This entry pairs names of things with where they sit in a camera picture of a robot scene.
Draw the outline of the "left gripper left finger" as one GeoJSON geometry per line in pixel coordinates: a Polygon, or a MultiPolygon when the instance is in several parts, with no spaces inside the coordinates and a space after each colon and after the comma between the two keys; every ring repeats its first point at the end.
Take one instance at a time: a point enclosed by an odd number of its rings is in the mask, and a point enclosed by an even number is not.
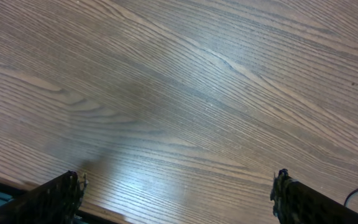
{"type": "Polygon", "coordinates": [[[73,224],[88,180],[68,171],[0,206],[0,224],[73,224]]]}

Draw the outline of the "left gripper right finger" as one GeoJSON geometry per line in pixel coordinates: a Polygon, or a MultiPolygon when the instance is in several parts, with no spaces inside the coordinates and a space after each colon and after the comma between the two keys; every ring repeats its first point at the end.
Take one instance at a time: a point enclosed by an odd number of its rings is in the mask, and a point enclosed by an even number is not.
{"type": "Polygon", "coordinates": [[[358,224],[358,213],[279,170],[270,200],[281,224],[358,224]]]}

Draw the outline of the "black cable staying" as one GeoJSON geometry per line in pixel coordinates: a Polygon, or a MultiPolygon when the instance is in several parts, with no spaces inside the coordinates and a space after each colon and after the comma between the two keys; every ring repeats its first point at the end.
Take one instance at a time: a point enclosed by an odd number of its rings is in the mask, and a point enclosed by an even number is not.
{"type": "Polygon", "coordinates": [[[355,194],[358,194],[358,188],[355,189],[355,190],[353,190],[353,191],[346,197],[346,199],[345,199],[345,201],[344,201],[344,206],[345,206],[345,207],[348,207],[348,203],[349,203],[350,199],[351,199],[353,196],[355,196],[355,194]]]}

